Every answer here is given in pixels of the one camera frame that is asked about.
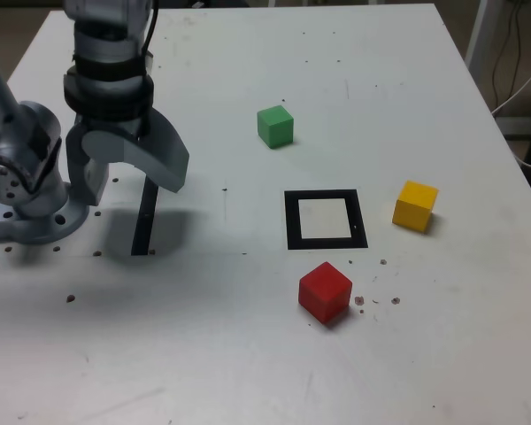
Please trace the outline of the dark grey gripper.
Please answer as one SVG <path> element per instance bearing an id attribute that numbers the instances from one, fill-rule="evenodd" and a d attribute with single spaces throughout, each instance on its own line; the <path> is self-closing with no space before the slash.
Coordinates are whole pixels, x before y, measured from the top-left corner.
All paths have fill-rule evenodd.
<path id="1" fill-rule="evenodd" d="M 155 109 L 147 118 L 128 121 L 77 114 L 65 146 L 73 193 L 85 205 L 100 204 L 111 163 L 132 165 L 173 193 L 185 183 L 189 152 L 173 125 Z"/>

